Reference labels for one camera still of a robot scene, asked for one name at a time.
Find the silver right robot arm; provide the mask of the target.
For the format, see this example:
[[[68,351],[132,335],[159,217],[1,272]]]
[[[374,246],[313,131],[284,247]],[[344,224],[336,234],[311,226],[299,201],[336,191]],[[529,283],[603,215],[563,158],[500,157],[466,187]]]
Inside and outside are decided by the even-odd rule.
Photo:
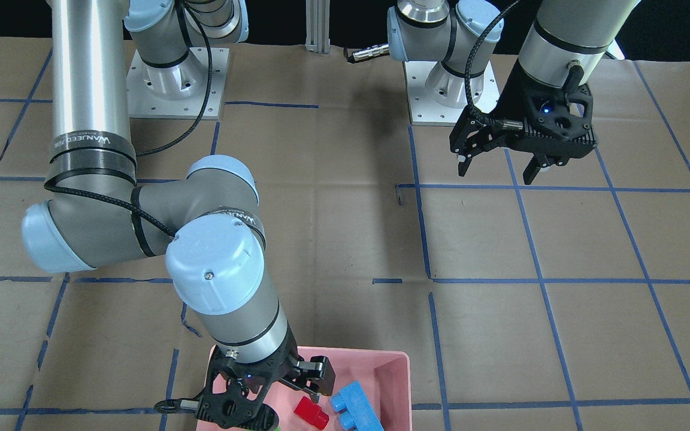
[[[91,271],[165,256],[175,291],[216,342],[208,381],[192,399],[167,399],[223,429],[273,430],[265,397],[292,377],[298,349],[265,263],[259,194],[247,166],[205,156],[186,178],[138,186],[125,83],[124,29],[148,71],[181,85],[203,76],[191,40],[242,42],[242,1],[52,1],[54,139],[44,187],[28,208],[28,256],[50,273]]]

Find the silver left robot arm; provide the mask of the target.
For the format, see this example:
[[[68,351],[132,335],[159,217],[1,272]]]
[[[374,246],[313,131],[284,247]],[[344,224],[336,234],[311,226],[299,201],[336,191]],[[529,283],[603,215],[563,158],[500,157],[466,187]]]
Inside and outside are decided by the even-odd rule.
[[[636,1],[543,1],[494,108],[476,104],[477,82],[518,1],[399,1],[387,14],[385,44],[346,52],[350,63],[375,57],[432,61],[449,76],[435,99],[461,112],[449,136],[458,175],[497,147],[531,155],[529,185],[551,166],[582,159],[598,145],[589,77],[624,26]]]

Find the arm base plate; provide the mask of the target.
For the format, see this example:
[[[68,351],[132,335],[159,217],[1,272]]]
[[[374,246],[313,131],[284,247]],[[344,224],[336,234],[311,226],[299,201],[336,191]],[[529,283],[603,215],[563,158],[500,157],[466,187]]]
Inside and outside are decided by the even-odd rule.
[[[134,53],[126,76],[127,110],[139,119],[218,120],[222,116],[231,51],[192,47],[179,65],[154,68]]]
[[[464,79],[451,75],[439,62],[408,61],[403,66],[411,125],[454,126],[467,106]],[[500,90],[490,63],[471,80],[471,94],[484,113],[495,108]]]

